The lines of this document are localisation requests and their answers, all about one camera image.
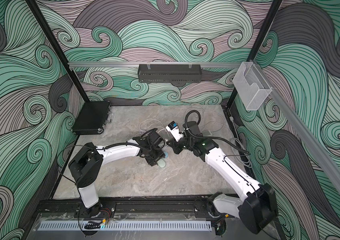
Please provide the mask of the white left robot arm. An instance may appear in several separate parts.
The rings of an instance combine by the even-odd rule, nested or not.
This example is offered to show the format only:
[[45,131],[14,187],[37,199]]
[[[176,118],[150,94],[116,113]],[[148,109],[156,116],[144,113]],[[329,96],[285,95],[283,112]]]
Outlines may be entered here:
[[109,146],[96,146],[93,143],[83,145],[70,161],[69,170],[85,207],[85,216],[93,218],[102,212],[95,181],[103,165],[128,157],[140,157],[154,166],[166,157],[163,151],[165,146],[166,140],[157,133],[156,128],[122,143]]

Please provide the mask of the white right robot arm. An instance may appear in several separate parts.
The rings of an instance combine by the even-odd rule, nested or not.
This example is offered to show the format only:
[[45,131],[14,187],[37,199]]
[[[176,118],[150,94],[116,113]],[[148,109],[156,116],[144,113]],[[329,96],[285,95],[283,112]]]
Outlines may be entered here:
[[218,137],[205,137],[199,130],[199,121],[188,120],[192,113],[201,116],[197,110],[188,112],[183,131],[174,121],[166,126],[173,136],[173,140],[167,142],[168,146],[175,154],[183,150],[193,152],[216,170],[237,194],[231,197],[217,192],[209,197],[206,208],[212,218],[222,220],[226,215],[238,218],[251,233],[259,234],[278,214],[274,188],[269,184],[262,185],[238,167],[216,143]]

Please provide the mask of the green earbud case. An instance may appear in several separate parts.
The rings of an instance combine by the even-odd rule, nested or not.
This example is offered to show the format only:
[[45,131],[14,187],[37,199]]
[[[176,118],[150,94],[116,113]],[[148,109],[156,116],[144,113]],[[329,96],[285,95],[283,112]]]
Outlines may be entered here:
[[157,161],[157,165],[160,167],[160,168],[165,168],[166,167],[166,162],[164,159],[160,159]]

